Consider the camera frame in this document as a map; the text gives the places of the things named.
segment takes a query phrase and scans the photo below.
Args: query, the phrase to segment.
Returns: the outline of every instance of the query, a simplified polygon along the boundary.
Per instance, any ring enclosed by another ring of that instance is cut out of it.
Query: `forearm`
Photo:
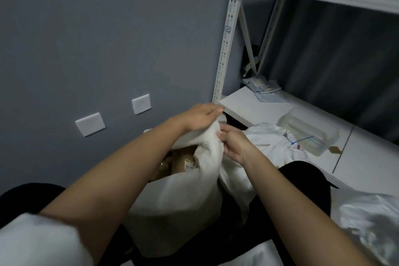
[[[171,118],[92,168],[41,214],[76,226],[95,264],[113,233],[184,129]]]
[[[344,232],[257,148],[247,153],[244,168],[298,266],[371,265]]]

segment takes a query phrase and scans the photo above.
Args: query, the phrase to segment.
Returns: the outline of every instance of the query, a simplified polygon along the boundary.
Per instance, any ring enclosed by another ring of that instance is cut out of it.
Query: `wall switch plate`
[[[102,120],[100,113],[84,117],[75,121],[77,128],[79,128],[83,137],[87,137],[95,132],[98,132],[105,128],[104,121]]]
[[[132,103],[135,115],[145,112],[146,110],[151,109],[150,94],[133,99]]]

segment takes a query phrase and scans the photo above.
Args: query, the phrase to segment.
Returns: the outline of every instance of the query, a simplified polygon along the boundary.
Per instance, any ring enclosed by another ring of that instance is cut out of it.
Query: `hand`
[[[220,123],[217,137],[224,144],[225,155],[242,166],[249,151],[255,147],[240,129],[227,124]]]
[[[174,118],[183,124],[184,133],[210,126],[223,112],[223,107],[213,103],[196,104]]]

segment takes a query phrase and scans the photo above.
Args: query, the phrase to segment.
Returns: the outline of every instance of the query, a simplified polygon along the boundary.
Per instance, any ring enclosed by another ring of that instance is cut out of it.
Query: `plastic container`
[[[332,146],[339,136],[337,127],[297,107],[283,116],[278,126],[288,129],[303,149],[317,157]]]

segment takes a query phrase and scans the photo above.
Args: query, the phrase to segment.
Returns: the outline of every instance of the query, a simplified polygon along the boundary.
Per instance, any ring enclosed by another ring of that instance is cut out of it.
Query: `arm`
[[[248,175],[296,265],[371,265],[344,232],[292,185],[239,129],[221,124],[225,154]]]
[[[183,134],[208,127],[222,113],[196,105],[168,119],[107,157],[40,213],[77,227],[96,265],[162,158]]]

